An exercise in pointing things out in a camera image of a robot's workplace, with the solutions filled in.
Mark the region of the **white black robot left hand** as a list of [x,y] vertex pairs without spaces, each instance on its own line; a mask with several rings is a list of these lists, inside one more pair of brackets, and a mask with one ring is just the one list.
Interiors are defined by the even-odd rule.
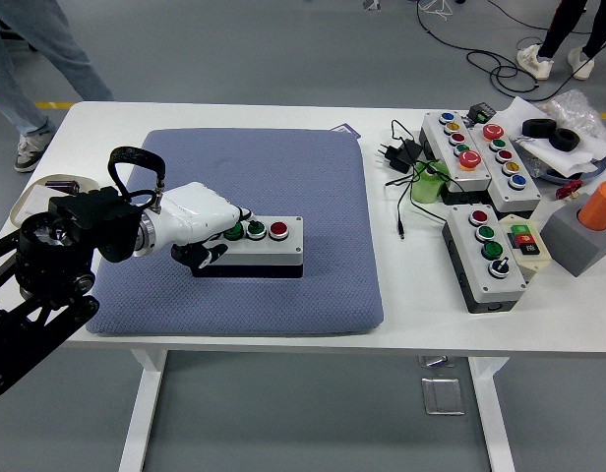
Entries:
[[148,255],[170,244],[173,259],[198,270],[227,251],[224,244],[207,248],[204,243],[252,215],[204,184],[191,182],[164,192],[156,209],[143,212],[140,249]]

